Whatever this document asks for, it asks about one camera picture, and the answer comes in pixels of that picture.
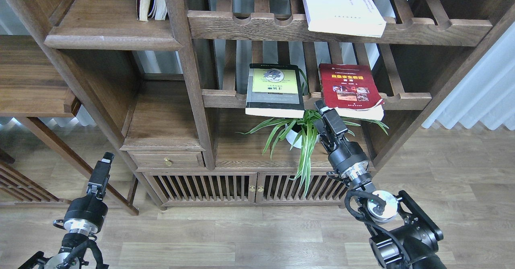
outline wooden floor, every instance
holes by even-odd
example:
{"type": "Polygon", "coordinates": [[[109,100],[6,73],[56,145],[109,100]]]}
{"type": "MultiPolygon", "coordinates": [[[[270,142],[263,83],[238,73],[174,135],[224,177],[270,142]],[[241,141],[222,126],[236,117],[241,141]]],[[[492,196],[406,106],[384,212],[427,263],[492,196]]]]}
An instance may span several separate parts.
{"type": "MultiPolygon", "coordinates": [[[[97,128],[55,128],[91,165],[112,148],[97,128]]],[[[20,172],[61,198],[83,194],[85,179],[18,126],[0,128],[0,147],[20,172]]],[[[406,190],[443,230],[449,269],[515,268],[515,133],[500,129],[419,130],[375,177],[406,190]]],[[[131,175],[115,158],[111,183],[131,175]]],[[[140,216],[110,209],[98,245],[110,269],[377,269],[365,227],[337,207],[170,208],[138,190],[140,216]]],[[[0,268],[38,250],[57,253],[63,208],[1,208],[0,268]]]]}

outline green book cover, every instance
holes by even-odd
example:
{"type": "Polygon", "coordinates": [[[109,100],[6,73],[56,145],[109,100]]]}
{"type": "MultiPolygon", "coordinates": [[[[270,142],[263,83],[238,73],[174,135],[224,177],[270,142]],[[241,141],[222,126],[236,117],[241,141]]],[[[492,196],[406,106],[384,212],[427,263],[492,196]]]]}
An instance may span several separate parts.
{"type": "Polygon", "coordinates": [[[302,118],[304,102],[299,68],[295,65],[250,64],[245,113],[302,118]]]}

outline red book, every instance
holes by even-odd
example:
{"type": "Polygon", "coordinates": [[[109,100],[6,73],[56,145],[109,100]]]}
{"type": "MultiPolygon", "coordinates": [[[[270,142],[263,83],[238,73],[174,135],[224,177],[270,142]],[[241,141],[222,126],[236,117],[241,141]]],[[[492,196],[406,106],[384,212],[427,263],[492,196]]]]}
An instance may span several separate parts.
{"type": "Polygon", "coordinates": [[[320,64],[325,104],[343,117],[381,120],[383,100],[375,87],[370,67],[320,64]]]}

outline white flower pot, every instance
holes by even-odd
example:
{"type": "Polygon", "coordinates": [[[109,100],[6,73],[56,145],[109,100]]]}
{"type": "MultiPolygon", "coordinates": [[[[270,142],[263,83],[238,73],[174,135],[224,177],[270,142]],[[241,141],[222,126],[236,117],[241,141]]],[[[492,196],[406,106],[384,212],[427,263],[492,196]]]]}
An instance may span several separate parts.
{"type": "MultiPolygon", "coordinates": [[[[288,140],[289,144],[292,144],[295,141],[295,138],[297,138],[297,135],[298,135],[298,132],[295,132],[295,131],[293,131],[293,129],[291,129],[288,132],[288,134],[286,135],[286,140],[288,140]]],[[[295,142],[293,147],[299,148],[299,149],[302,148],[302,136],[299,137],[299,139],[295,142]]]]}

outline wooden drawer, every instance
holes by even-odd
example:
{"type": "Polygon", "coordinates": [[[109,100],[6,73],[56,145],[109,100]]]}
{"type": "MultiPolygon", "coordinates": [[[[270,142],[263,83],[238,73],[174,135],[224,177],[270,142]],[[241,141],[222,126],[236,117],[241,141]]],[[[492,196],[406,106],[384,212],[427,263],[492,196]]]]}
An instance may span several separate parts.
{"type": "Polygon", "coordinates": [[[204,166],[200,151],[129,151],[138,168],[196,168],[204,166]]]}

